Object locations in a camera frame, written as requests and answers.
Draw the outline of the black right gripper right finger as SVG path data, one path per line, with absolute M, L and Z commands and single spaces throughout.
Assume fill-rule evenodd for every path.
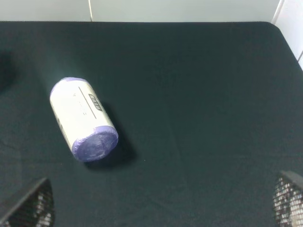
M 278 227 L 303 225 L 303 177 L 292 171 L 280 171 L 273 195 L 273 210 Z

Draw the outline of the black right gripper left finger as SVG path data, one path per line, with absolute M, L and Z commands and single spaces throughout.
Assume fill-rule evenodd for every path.
M 39 178 L 0 203 L 2 227 L 52 227 L 55 221 L 51 181 Z

